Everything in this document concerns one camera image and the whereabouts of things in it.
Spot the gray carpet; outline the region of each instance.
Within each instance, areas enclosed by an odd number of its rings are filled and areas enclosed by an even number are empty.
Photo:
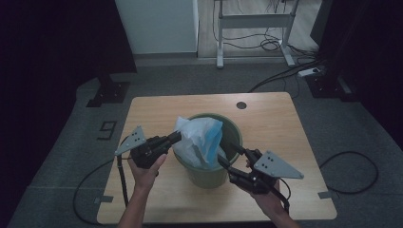
[[[115,74],[114,81],[131,82],[123,104],[86,107],[98,88],[92,80],[77,90],[76,105],[41,169],[27,188],[9,227],[90,227],[72,209],[75,188],[100,164],[113,159],[131,100],[139,96],[240,93],[263,79],[287,69],[285,64],[139,66],[137,74]],[[377,183],[358,195],[333,193],[337,218],[302,220],[302,227],[403,227],[403,152],[360,103],[314,99],[305,81],[287,78],[264,85],[256,92],[282,91],[296,97],[294,104],[317,162],[342,151],[359,151],[379,169]],[[103,122],[116,121],[110,141]],[[111,163],[94,173],[77,195],[83,218],[95,221]],[[322,168],[327,184],[346,191],[371,182],[374,168],[362,157],[346,155]],[[192,225],[191,227],[212,227]],[[267,223],[218,224],[220,227],[267,227]]]

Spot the white wall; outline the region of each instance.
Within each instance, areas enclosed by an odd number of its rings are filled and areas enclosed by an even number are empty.
[[[196,52],[197,0],[116,0],[133,54]]]

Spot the wooden floor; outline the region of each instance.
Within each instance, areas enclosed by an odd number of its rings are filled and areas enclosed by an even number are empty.
[[[274,13],[277,0],[227,0],[223,1],[223,14],[263,14]],[[279,1],[277,13],[290,13],[295,1],[286,1],[286,4]],[[296,48],[306,50],[317,50],[318,46],[310,37],[312,27],[317,12],[319,10],[321,0],[300,0],[297,8],[297,16],[291,31],[289,44]],[[199,47],[198,55],[200,58],[214,58],[217,53],[217,41],[215,36],[218,37],[218,12],[220,3],[212,0],[199,0]],[[238,38],[249,36],[253,34],[264,34],[267,28],[236,28],[225,29],[223,31],[224,38]],[[282,37],[281,28],[269,28],[269,35],[275,36],[279,39]],[[258,47],[264,40],[262,35],[257,35],[240,40],[224,40],[226,43],[231,43],[238,47],[224,45],[224,57],[240,57],[240,56],[267,56],[279,57],[282,56],[280,50],[267,51]]]

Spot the plastic bag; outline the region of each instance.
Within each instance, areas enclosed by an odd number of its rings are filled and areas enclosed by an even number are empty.
[[[173,145],[181,159],[196,168],[214,169],[219,167],[217,154],[225,157],[220,148],[222,122],[213,118],[187,120],[178,117],[175,131],[180,131],[182,140]]]

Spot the green trash bin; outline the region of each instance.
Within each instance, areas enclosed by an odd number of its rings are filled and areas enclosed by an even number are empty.
[[[238,127],[230,119],[215,113],[202,113],[189,118],[189,120],[210,117],[222,122],[222,138],[220,147],[224,151],[227,160],[232,164],[238,156],[235,150],[231,149],[231,143],[242,145],[242,135]],[[227,179],[227,171],[221,166],[211,170],[205,170],[195,168],[192,165],[186,163],[176,153],[175,157],[184,166],[189,179],[200,188],[217,188],[225,183]]]

